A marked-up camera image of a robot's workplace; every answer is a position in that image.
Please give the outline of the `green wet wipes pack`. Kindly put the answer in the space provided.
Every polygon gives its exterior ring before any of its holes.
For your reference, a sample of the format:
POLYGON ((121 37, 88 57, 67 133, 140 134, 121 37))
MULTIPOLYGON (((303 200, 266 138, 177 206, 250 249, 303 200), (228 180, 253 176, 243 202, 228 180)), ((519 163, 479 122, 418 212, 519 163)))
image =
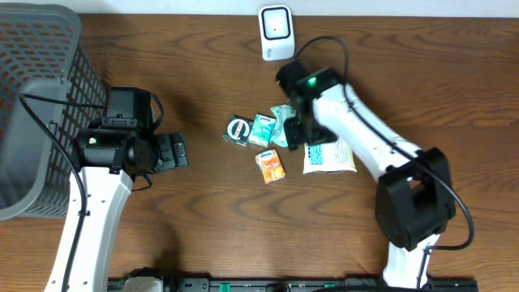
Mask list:
POLYGON ((272 130, 270 141, 282 148, 288 147, 285 135, 284 122, 296 116, 296 110, 290 105, 276 105, 271 108, 276 122, 272 130))

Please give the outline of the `small green wipes pack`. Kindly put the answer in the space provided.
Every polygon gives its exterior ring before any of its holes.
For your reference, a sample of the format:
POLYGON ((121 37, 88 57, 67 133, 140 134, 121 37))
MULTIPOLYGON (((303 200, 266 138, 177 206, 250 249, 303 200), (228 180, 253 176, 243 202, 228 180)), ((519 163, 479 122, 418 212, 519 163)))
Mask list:
POLYGON ((257 114, 251 128, 248 142, 266 148, 270 143, 275 124, 275 118, 257 114))

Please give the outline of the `orange tissue pack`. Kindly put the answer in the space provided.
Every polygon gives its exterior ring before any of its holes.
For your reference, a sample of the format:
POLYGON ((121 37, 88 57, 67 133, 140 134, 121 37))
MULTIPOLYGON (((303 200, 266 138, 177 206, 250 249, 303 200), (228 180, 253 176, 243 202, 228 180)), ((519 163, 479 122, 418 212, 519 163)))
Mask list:
POLYGON ((276 149, 257 154, 255 162, 260 169, 265 184, 273 183, 285 177, 285 169, 276 149))

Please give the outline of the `roll of tape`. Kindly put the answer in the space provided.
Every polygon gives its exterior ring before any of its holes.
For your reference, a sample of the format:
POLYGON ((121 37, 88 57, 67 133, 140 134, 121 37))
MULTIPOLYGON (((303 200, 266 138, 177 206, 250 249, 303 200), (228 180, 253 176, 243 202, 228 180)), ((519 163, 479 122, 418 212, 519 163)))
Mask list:
POLYGON ((223 134, 223 139, 246 147, 252 126, 253 122, 250 119, 231 115, 223 134))

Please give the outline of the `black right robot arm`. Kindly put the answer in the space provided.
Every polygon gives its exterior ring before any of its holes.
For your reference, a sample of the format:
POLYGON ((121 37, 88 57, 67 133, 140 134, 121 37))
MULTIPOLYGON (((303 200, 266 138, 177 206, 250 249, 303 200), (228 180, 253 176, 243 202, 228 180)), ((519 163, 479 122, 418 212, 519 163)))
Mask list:
POLYGON ((424 287, 429 263, 424 252, 456 214, 446 156, 398 135, 331 68, 310 73, 293 62, 277 72, 276 80, 296 109, 285 122, 289 148, 344 140, 375 180, 375 219, 390 242, 386 284, 424 287))

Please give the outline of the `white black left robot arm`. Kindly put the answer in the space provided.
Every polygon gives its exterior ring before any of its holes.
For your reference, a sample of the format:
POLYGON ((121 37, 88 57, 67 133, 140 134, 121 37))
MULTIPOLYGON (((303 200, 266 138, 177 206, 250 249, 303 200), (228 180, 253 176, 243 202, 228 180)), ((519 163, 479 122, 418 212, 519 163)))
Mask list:
POLYGON ((118 223, 138 176, 188 165, 181 133, 82 130, 73 143, 68 211, 46 290, 106 291, 118 223))

